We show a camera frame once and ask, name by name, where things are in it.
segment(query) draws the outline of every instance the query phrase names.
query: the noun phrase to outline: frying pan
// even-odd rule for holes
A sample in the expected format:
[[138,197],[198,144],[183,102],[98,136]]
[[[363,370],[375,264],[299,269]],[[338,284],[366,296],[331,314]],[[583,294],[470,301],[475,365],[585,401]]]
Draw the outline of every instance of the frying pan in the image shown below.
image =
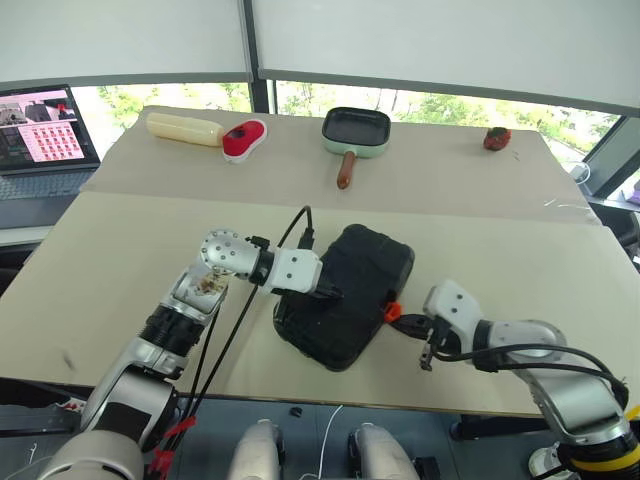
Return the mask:
[[324,146],[343,155],[338,173],[338,188],[344,190],[351,183],[356,158],[371,158],[384,152],[391,132],[391,120],[375,110],[337,107],[327,113],[322,125]]

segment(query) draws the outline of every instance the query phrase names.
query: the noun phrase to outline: roller blind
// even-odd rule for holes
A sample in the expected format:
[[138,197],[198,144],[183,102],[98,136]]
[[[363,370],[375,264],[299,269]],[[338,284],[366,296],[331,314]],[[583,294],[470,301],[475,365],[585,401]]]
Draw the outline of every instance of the roller blind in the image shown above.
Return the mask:
[[640,108],[639,0],[254,2],[260,67],[272,78],[396,79]]
[[19,0],[0,13],[0,82],[162,73],[246,80],[237,0]]

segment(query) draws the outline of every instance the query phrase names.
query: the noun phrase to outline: laptop keyboard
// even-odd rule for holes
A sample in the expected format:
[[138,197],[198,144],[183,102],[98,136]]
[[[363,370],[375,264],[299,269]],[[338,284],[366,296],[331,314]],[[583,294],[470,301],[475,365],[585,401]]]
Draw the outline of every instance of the laptop keyboard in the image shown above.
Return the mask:
[[93,172],[0,177],[0,200],[77,195]]

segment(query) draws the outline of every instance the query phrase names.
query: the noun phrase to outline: wooden pan handle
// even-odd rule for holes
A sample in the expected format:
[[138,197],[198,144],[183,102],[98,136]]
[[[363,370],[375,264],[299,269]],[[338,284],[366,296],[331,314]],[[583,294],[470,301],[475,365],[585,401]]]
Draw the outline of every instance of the wooden pan handle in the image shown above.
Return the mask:
[[344,190],[351,184],[353,175],[353,166],[356,163],[356,154],[353,152],[345,152],[342,157],[342,167],[338,173],[338,188]]

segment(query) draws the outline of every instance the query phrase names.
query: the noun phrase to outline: laptop screen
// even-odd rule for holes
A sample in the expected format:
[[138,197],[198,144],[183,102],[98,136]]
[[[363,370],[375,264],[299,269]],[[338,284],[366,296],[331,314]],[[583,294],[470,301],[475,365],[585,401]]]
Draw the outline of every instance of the laptop screen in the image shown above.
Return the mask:
[[68,86],[0,92],[0,175],[99,164]]

